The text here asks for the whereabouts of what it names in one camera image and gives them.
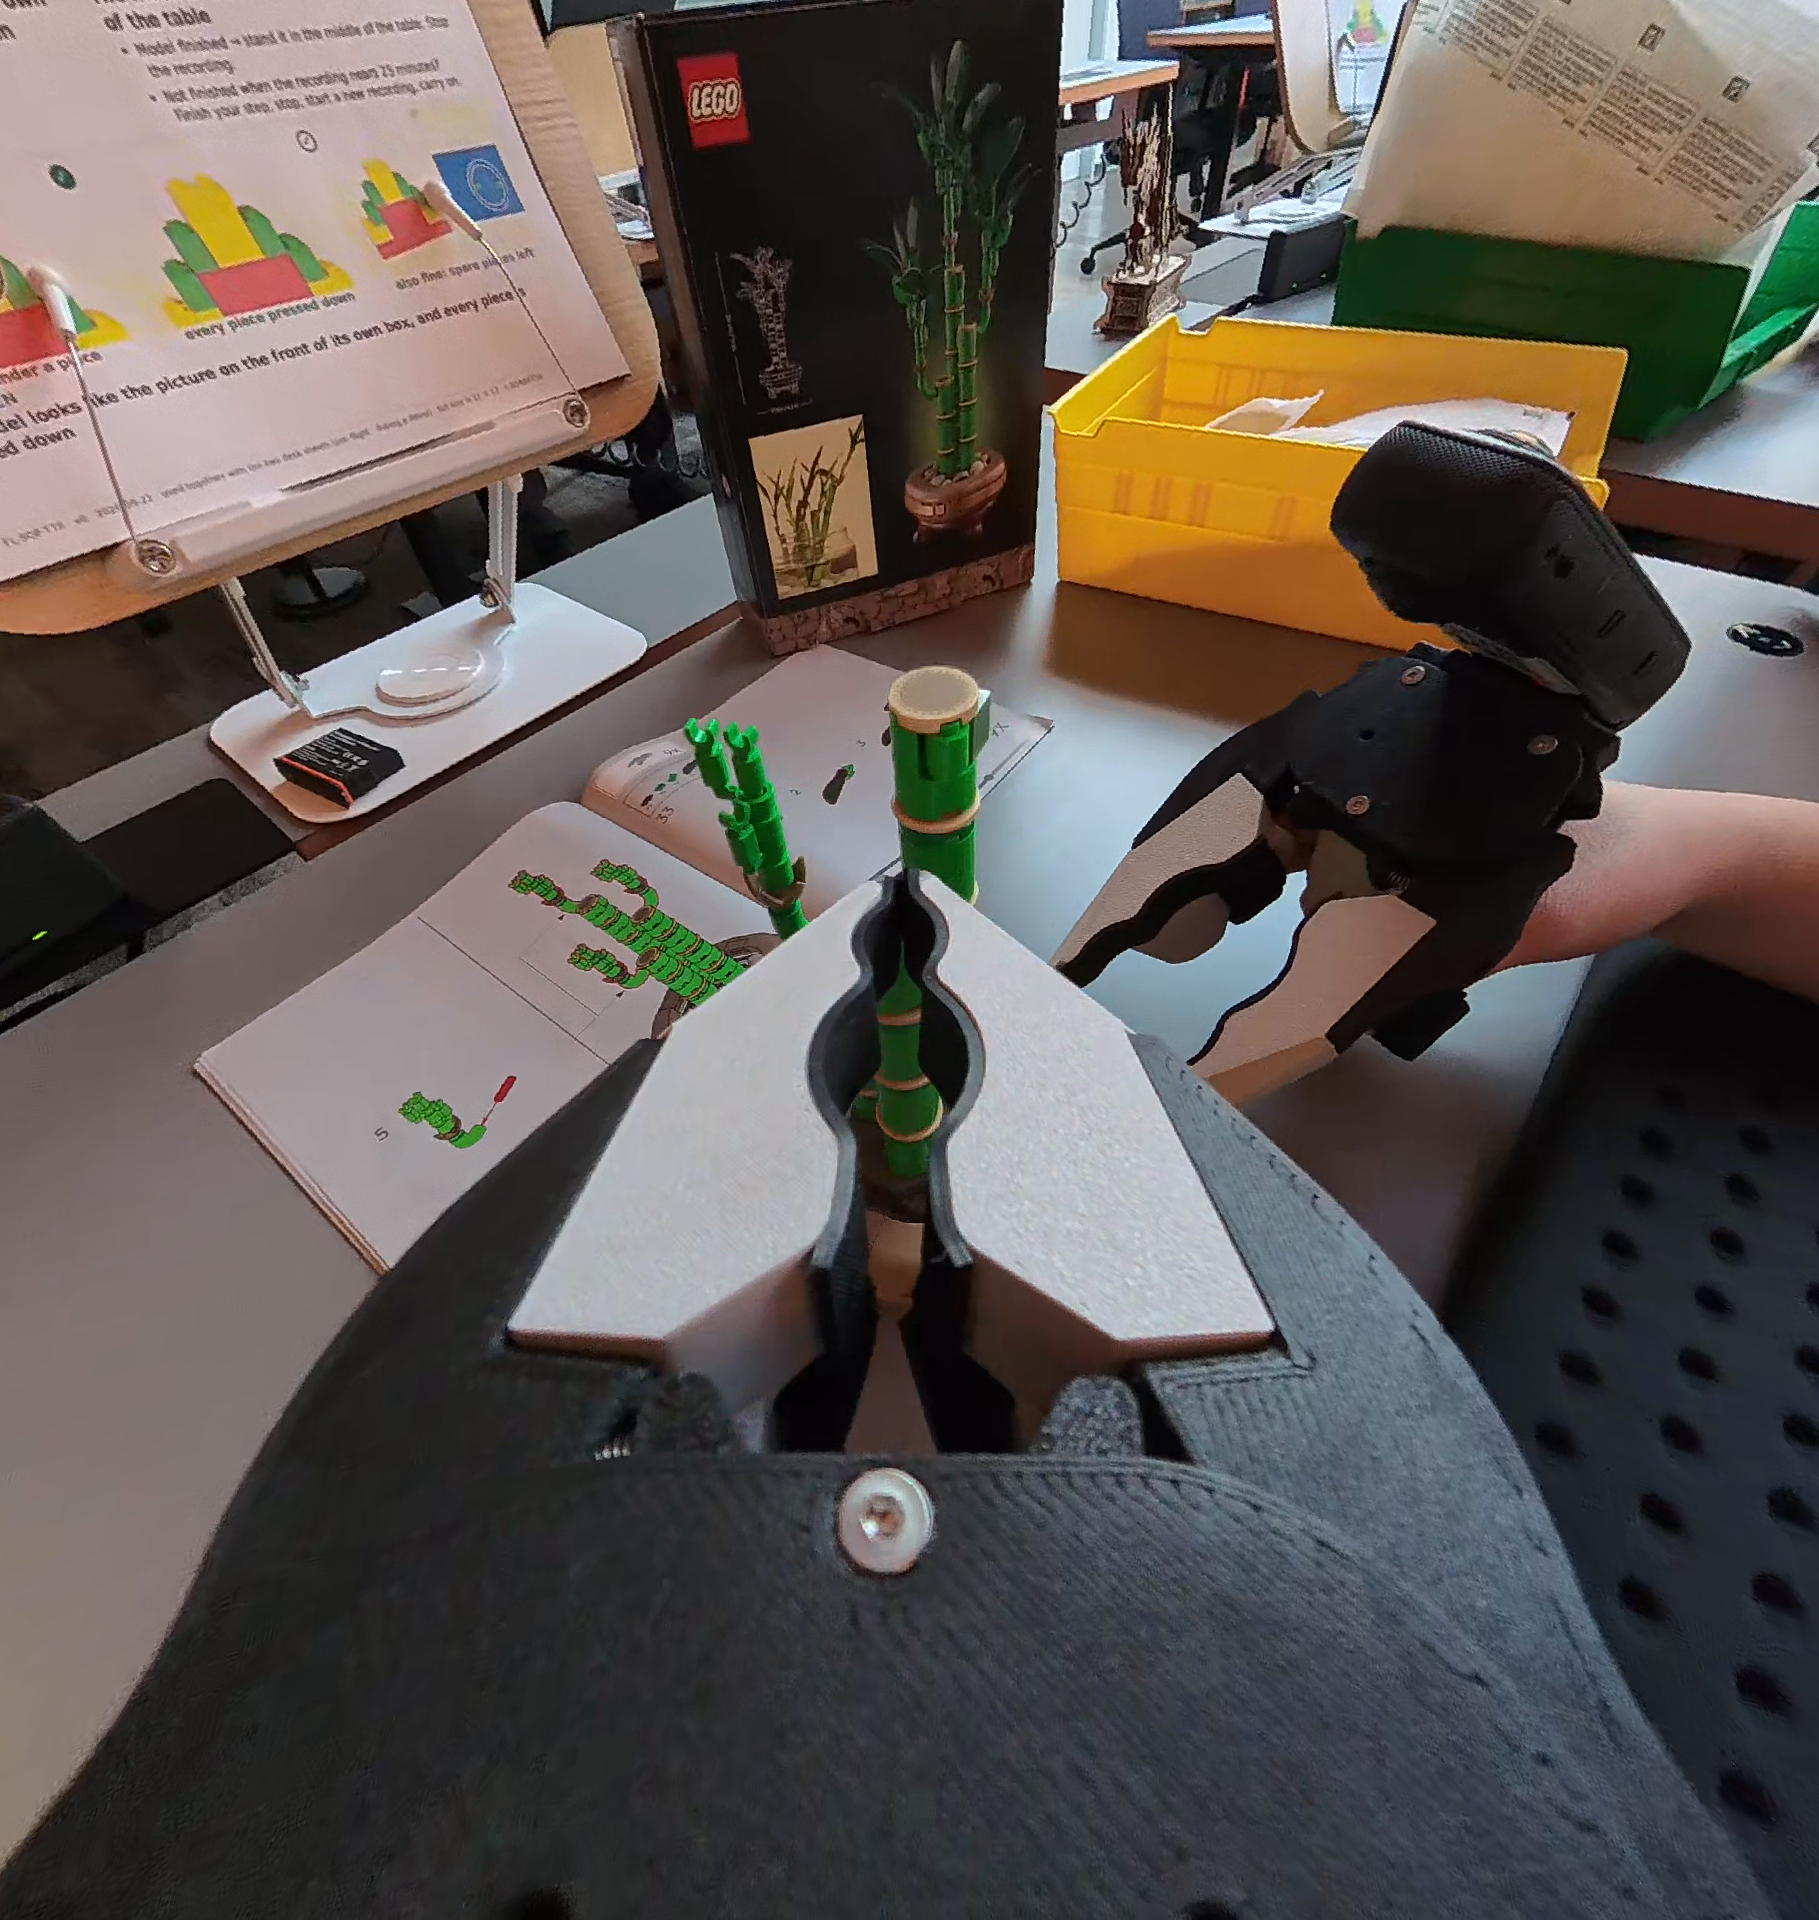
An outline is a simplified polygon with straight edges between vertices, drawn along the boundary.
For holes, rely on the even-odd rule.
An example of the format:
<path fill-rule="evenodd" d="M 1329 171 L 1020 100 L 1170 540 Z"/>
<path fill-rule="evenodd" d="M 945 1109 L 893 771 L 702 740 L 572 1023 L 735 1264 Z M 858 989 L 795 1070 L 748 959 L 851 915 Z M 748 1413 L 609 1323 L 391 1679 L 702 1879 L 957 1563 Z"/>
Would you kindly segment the white paper bag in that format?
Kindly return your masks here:
<path fill-rule="evenodd" d="M 1391 428 L 1495 431 L 1540 456 L 1560 456 L 1573 438 L 1573 411 L 1518 409 L 1518 396 L 1407 396 L 1407 409 L 1323 422 L 1323 391 L 1311 391 L 1311 396 L 1243 396 L 1216 411 L 1204 428 L 1243 431 L 1243 438 L 1311 438 L 1311 447 L 1373 447 Z"/>

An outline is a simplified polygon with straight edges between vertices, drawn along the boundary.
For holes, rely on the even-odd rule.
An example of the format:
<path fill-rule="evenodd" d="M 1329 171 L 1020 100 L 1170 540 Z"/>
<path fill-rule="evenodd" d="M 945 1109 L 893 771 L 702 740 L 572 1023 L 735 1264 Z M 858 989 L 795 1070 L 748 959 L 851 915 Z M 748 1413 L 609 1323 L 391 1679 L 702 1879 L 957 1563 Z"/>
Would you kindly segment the open lego instruction booklet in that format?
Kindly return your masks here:
<path fill-rule="evenodd" d="M 893 865 L 903 666 L 795 653 L 715 702 L 707 732 L 753 732 L 802 915 Z M 414 915 L 264 1011 L 201 1061 L 201 1080 L 304 1191 L 304 1203 L 391 1271 L 513 1148 L 572 1105 L 618 1051 L 693 1020 L 722 1037 L 702 1099 L 773 1122 L 767 989 L 722 989 L 773 956 L 773 915 L 722 844 L 689 732 L 618 744 L 581 806 L 539 806 L 495 831 Z"/>

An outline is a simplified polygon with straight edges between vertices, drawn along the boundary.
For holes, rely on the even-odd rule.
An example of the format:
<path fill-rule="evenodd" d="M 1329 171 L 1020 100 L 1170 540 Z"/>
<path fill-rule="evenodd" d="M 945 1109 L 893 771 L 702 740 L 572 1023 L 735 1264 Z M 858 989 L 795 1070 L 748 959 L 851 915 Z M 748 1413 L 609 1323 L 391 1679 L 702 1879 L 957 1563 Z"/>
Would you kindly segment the small green lego bamboo branch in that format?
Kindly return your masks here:
<path fill-rule="evenodd" d="M 684 729 L 702 789 L 715 797 L 715 824 L 733 844 L 733 865 L 748 884 L 748 894 L 767 909 L 773 937 L 795 937 L 802 915 L 802 857 L 790 857 L 790 824 L 778 824 L 778 797 L 773 778 L 761 760 L 761 732 L 753 729 L 715 729 L 715 722 L 689 722 Z"/>

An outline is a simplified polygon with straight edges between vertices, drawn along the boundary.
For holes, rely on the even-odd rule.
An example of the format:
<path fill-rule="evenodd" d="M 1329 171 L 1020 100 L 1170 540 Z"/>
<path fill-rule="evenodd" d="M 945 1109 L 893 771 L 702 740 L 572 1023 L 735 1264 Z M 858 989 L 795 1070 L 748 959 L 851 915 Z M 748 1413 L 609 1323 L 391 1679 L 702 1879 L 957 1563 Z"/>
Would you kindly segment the wooden model tower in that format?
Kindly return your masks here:
<path fill-rule="evenodd" d="M 1163 312 L 1182 312 L 1186 258 L 1170 251 L 1182 205 L 1170 205 L 1170 104 L 1163 95 L 1139 100 L 1139 121 L 1119 126 L 1119 264 L 1099 279 L 1099 334 L 1143 334 Z"/>

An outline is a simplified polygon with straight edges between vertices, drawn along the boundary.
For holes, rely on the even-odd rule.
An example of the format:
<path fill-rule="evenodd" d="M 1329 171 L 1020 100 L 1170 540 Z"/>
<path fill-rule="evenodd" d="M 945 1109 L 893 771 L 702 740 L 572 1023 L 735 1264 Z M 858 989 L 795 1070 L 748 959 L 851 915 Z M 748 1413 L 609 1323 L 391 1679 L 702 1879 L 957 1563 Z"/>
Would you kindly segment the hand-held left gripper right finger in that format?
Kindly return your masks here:
<path fill-rule="evenodd" d="M 1020 1451 L 1072 1377 L 1272 1355 L 1143 1037 L 940 875 L 910 875 L 910 959 L 945 1099 L 910 1297 L 930 1451 Z"/>

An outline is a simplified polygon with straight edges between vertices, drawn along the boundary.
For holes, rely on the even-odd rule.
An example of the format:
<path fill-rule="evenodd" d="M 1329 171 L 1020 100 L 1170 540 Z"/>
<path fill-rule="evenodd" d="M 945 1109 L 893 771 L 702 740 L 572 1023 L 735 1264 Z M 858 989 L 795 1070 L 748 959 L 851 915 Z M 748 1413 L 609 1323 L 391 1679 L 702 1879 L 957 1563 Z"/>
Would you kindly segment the person's right forearm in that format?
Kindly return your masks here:
<path fill-rule="evenodd" d="M 1819 806 L 1606 780 L 1573 875 L 1499 965 L 1663 937 L 1819 1002 Z"/>

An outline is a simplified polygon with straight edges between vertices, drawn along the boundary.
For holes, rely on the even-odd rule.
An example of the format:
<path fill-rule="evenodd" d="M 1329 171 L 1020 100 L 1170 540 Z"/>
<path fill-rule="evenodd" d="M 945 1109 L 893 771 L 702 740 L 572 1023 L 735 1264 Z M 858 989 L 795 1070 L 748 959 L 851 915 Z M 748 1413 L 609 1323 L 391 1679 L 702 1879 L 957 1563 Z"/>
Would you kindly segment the small black battery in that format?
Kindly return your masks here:
<path fill-rule="evenodd" d="M 316 740 L 275 756 L 272 771 L 275 771 L 286 780 L 326 797 L 326 806 L 357 806 L 357 797 L 371 797 L 373 780 L 391 780 L 391 778 L 407 771 L 407 756 L 383 744 L 383 740 L 371 740 L 371 732 L 330 729 L 330 732 L 316 732 Z"/>

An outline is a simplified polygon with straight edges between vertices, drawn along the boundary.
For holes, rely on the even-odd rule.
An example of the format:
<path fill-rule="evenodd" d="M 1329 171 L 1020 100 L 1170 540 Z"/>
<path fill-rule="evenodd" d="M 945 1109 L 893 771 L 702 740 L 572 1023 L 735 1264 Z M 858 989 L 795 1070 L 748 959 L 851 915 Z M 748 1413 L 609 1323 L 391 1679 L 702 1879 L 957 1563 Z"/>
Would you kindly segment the black lego set box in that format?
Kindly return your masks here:
<path fill-rule="evenodd" d="M 767 653 L 1040 571 L 1055 12 L 609 21 L 707 508 Z"/>

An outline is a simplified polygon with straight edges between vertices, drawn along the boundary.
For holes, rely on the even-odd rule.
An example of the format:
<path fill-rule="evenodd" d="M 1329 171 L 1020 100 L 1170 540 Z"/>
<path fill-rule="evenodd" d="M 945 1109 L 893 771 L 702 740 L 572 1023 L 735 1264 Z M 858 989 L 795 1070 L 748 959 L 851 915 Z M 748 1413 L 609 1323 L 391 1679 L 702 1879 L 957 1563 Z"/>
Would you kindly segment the nested yellow plastic bins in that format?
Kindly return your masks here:
<path fill-rule="evenodd" d="M 1055 577 L 1407 653 L 1439 633 L 1391 617 L 1329 540 L 1360 447 L 1216 422 L 1247 396 L 1311 396 L 1311 428 L 1437 396 L 1540 409 L 1573 422 L 1556 461 L 1606 508 L 1621 385 L 1630 349 L 1594 342 L 1156 318 L 1049 409 Z"/>

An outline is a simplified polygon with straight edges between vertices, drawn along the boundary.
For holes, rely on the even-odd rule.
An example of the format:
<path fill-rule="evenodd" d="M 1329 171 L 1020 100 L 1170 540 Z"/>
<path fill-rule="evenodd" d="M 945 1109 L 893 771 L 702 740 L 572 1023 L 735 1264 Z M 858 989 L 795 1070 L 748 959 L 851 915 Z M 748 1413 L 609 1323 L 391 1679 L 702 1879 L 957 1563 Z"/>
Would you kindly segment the black perforated chair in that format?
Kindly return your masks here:
<path fill-rule="evenodd" d="M 1600 959 L 1449 1330 L 1641 1717 L 1819 1910 L 1819 1002 Z"/>

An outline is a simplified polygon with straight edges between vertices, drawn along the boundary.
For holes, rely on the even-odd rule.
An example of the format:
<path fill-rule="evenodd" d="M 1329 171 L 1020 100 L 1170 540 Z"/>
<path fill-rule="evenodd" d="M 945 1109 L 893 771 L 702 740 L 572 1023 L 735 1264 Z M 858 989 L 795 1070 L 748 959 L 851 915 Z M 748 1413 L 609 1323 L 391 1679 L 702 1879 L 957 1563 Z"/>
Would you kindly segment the green cardboard box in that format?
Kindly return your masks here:
<path fill-rule="evenodd" d="M 1819 312 L 1819 197 L 1761 264 L 1609 258 L 1504 233 L 1378 230 L 1336 264 L 1336 328 L 1630 349 L 1609 431 L 1654 438 L 1801 342 Z"/>

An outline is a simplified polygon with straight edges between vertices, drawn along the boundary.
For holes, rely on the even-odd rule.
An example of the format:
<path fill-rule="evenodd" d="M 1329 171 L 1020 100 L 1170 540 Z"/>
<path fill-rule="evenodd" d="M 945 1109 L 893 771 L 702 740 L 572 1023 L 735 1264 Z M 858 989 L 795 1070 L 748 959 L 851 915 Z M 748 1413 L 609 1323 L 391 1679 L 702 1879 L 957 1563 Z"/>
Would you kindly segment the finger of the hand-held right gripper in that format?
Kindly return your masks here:
<path fill-rule="evenodd" d="M 1191 806 L 1163 806 L 1113 875 L 1095 891 L 1080 923 L 1055 937 L 1049 965 L 1064 981 L 1107 974 L 1119 956 L 1163 965 L 1202 959 L 1227 923 L 1247 923 L 1276 907 L 1276 884 L 1301 875 L 1311 831 L 1256 797 L 1256 780 L 1224 780 Z"/>
<path fill-rule="evenodd" d="M 1426 909 L 1387 894 L 1362 857 L 1336 831 L 1308 857 L 1308 915 L 1276 981 L 1238 1002 L 1202 1044 L 1191 1071 L 1204 1091 L 1296 1091 L 1329 1070 L 1336 1023 L 1437 930 Z"/>

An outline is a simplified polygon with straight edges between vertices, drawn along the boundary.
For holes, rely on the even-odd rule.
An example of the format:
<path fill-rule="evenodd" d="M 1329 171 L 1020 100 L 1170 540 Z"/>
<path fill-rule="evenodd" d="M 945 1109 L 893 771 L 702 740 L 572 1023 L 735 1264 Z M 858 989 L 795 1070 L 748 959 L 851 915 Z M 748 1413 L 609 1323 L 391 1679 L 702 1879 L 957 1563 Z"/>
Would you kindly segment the lego bamboo model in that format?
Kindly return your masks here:
<path fill-rule="evenodd" d="M 990 732 L 995 698 L 966 666 L 910 666 L 887 681 L 903 865 L 940 875 L 966 907 L 982 894 L 970 818 Z M 882 965 L 875 1037 L 882 1070 L 846 1109 L 866 1165 L 866 1206 L 887 1227 L 921 1227 L 921 1171 L 945 1099 L 921 1071 L 921 989 L 910 959 Z"/>

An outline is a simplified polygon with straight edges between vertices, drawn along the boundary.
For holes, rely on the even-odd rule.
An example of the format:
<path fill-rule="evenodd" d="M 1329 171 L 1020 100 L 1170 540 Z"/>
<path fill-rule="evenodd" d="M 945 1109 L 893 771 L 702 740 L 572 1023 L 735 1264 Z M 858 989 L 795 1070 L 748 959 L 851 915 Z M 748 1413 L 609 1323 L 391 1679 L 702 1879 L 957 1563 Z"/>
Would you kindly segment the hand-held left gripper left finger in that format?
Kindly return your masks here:
<path fill-rule="evenodd" d="M 846 1451 L 882 1323 L 851 1105 L 893 907 L 893 875 L 858 884 L 653 1044 L 504 1323 L 515 1355 L 702 1375 L 773 1451 Z"/>

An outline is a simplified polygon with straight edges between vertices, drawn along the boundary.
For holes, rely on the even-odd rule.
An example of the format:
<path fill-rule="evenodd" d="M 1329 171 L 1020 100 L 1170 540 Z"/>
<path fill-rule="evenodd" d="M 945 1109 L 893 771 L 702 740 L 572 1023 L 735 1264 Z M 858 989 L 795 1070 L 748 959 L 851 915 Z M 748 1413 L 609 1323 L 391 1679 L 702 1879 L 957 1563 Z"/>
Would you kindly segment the black electronic device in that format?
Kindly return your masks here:
<path fill-rule="evenodd" d="M 0 1011 L 151 930 L 151 909 L 42 806 L 0 814 Z"/>

